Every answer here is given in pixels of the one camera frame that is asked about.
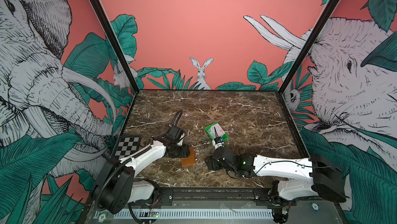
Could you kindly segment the brown leather card holder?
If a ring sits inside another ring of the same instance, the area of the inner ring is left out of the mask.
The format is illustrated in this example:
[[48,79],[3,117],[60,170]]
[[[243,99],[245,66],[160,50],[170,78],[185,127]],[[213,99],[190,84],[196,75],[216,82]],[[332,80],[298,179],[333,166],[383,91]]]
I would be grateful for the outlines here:
[[190,167],[196,164],[195,151],[193,147],[189,148],[190,155],[186,158],[181,158],[182,167]]

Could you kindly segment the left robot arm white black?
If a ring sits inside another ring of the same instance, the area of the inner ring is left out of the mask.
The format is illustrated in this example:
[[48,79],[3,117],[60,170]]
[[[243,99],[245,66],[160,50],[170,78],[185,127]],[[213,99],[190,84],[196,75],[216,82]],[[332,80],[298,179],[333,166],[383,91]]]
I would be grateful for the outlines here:
[[150,199],[155,185],[145,180],[135,181],[135,176],[163,157],[189,157],[185,137],[185,134],[176,138],[171,135],[151,137],[150,143],[134,154],[106,161],[91,191],[95,210],[116,214],[130,202]]

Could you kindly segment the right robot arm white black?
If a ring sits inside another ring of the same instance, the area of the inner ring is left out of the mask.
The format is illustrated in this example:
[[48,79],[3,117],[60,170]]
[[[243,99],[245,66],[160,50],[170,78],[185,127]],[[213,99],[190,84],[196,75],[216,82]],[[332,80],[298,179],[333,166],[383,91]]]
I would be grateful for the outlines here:
[[346,195],[342,172],[326,157],[313,154],[309,158],[282,159],[262,155],[237,155],[224,146],[206,157],[209,170],[224,169],[237,178],[274,176],[269,197],[292,201],[305,197],[320,197],[326,201],[343,203]]

